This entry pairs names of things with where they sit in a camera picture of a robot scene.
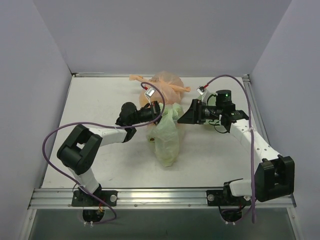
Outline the green plastic bag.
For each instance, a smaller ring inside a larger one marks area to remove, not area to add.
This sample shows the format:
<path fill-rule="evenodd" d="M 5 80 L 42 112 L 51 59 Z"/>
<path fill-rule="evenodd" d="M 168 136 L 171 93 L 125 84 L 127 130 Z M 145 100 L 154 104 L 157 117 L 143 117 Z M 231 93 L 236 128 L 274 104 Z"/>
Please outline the green plastic bag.
<path fill-rule="evenodd" d="M 163 106 L 164 112 L 158 124 L 147 126 L 146 139 L 150 150 L 163 167 L 170 167 L 177 160 L 185 135 L 185 128 L 178 123 L 184 114 L 178 103 Z"/>

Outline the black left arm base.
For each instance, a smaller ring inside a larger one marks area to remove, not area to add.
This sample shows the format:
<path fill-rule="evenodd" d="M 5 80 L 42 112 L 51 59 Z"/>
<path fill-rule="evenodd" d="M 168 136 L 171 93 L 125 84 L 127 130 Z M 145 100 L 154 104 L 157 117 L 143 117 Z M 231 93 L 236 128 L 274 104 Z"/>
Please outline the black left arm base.
<path fill-rule="evenodd" d="M 114 210 L 118 191 L 103 190 L 99 184 L 93 193 L 87 193 L 82 186 L 77 185 L 77 190 L 73 188 L 72 194 L 71 206 L 83 208 L 81 218 L 86 224 L 106 224 L 118 218 Z"/>

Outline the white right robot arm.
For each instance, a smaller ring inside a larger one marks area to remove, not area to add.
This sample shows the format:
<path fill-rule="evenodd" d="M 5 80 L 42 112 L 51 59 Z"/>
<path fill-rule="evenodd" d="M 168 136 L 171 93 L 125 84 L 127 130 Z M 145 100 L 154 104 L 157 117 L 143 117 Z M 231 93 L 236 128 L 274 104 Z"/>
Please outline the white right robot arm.
<path fill-rule="evenodd" d="M 224 183 L 221 197 L 226 204 L 232 205 L 240 197 L 266 202 L 294 192 L 294 160 L 274 150 L 253 128 L 249 116 L 243 110 L 236 109 L 230 90 L 218 90 L 214 105 L 193 99 L 189 109 L 177 122 L 203 125 L 209 121 L 218 121 L 251 157 L 253 175 L 250 179 L 236 179 Z"/>

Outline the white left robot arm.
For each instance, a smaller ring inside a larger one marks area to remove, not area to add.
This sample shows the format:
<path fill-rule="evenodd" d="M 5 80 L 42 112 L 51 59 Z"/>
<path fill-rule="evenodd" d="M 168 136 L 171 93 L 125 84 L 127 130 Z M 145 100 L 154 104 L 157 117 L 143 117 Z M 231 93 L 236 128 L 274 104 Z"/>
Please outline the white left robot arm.
<path fill-rule="evenodd" d="M 157 101 L 148 103 L 141 109 L 137 109 L 132 102 L 126 102 L 115 123 L 124 129 L 114 126 L 87 128 L 83 124 L 74 127 L 58 149 L 57 158 L 70 170 L 79 185 L 86 189 L 83 200 L 88 205 L 95 206 L 101 201 L 101 193 L 98 191 L 101 185 L 91 169 L 99 148 L 130 141 L 137 132 L 133 125 L 148 123 L 154 119 L 158 123 L 160 113 L 161 107 Z"/>

